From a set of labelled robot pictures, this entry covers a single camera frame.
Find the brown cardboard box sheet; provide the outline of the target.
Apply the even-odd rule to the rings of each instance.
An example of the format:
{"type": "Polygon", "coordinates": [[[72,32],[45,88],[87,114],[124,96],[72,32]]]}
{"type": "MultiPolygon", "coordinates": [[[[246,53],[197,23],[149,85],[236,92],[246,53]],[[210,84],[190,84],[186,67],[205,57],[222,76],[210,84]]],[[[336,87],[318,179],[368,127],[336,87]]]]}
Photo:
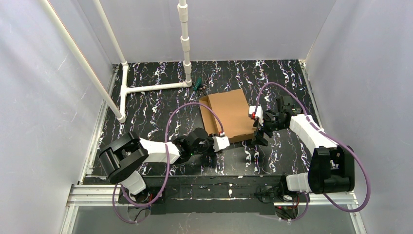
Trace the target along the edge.
{"type": "Polygon", "coordinates": [[[220,119],[230,143],[251,140],[254,120],[248,116],[249,105],[242,89],[210,94],[199,99],[220,119]]]}

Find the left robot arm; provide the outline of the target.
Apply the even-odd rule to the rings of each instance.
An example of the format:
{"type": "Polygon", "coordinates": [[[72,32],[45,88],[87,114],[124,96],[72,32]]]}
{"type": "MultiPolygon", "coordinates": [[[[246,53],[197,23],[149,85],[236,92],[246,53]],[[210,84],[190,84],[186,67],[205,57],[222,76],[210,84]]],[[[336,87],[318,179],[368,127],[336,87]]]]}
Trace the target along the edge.
{"type": "Polygon", "coordinates": [[[217,135],[208,134],[202,128],[167,143],[146,140],[131,132],[101,150],[98,160],[111,184],[120,184],[130,195],[137,195],[146,189],[146,183],[137,171],[142,164],[182,164],[194,155],[220,151],[218,142],[217,135]]]}

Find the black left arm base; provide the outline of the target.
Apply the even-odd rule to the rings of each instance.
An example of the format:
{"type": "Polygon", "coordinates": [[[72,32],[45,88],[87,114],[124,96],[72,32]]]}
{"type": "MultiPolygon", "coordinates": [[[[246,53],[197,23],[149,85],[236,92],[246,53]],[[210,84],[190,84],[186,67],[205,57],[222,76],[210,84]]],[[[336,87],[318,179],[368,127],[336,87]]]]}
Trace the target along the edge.
{"type": "Polygon", "coordinates": [[[119,195],[118,195],[118,203],[119,204],[130,204],[130,202],[127,200],[125,197],[125,194],[129,195],[130,200],[133,203],[137,204],[146,204],[154,200],[154,198],[157,196],[159,189],[161,187],[149,187],[145,188],[143,191],[137,193],[136,195],[133,195],[132,193],[129,192],[127,188],[124,188],[125,191],[122,190],[122,187],[119,190],[119,195]]]}

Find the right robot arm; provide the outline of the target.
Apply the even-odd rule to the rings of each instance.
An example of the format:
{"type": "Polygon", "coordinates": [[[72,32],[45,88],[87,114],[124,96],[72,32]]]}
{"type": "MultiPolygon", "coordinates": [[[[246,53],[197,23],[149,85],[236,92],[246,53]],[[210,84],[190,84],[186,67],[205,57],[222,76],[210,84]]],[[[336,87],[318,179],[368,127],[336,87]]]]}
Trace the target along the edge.
{"type": "Polygon", "coordinates": [[[265,136],[275,131],[289,129],[294,132],[311,153],[306,173],[284,175],[280,180],[280,193],[306,192],[327,194],[349,192],[355,185],[354,158],[338,143],[324,136],[324,131],[293,103],[290,96],[276,99],[275,111],[263,111],[261,106],[251,105],[248,116],[256,128],[252,144],[268,146],[265,136]]]}

